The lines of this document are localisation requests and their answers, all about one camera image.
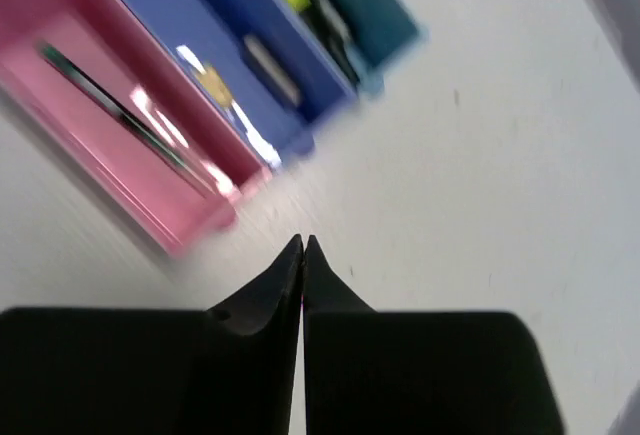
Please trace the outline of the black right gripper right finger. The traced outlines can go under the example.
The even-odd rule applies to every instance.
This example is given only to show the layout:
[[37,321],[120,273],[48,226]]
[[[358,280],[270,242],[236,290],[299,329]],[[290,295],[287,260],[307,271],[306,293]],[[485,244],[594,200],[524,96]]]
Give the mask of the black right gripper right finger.
[[363,391],[354,324],[374,310],[333,271],[311,235],[304,254],[303,339],[306,432],[345,434]]

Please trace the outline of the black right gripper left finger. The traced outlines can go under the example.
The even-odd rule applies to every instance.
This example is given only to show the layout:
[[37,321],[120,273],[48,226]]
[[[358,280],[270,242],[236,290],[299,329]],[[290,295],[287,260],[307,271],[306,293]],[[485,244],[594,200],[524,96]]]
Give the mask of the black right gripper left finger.
[[262,273],[205,311],[175,433],[288,433],[303,262],[295,235]]

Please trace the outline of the small tan eraser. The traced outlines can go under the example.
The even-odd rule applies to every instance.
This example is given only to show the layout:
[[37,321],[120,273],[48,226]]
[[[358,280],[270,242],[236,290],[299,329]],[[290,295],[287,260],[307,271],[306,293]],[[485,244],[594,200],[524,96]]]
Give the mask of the small tan eraser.
[[234,97],[219,73],[212,66],[205,65],[202,71],[195,72],[195,76],[203,89],[218,105],[223,108],[232,106]]

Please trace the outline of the yellow cap black highlighter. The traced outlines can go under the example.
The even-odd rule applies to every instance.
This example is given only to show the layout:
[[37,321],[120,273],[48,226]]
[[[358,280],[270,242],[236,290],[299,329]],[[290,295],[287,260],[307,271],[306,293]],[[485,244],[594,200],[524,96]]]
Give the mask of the yellow cap black highlighter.
[[347,55],[347,48],[352,43],[350,29],[331,0],[286,1],[324,46],[349,82],[357,86],[360,77]]

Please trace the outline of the green ink pen refill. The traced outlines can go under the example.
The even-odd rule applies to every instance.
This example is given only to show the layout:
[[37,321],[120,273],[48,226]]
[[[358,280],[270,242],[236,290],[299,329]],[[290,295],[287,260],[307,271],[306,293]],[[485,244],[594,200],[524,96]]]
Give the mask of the green ink pen refill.
[[48,42],[40,42],[37,45],[37,51],[58,73],[64,76],[85,96],[90,98],[105,113],[118,122],[134,138],[197,191],[205,195],[214,192],[214,187],[191,166],[186,158],[180,155],[177,150],[171,148],[162,137],[149,128],[133,112],[109,94],[56,47]]

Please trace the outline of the white eraser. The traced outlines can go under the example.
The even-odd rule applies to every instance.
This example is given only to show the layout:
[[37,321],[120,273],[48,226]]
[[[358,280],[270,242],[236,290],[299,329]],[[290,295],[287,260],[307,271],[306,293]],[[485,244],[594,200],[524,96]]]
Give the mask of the white eraser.
[[282,105],[298,109],[302,93],[278,59],[256,35],[245,35],[242,43],[244,61],[258,80]]

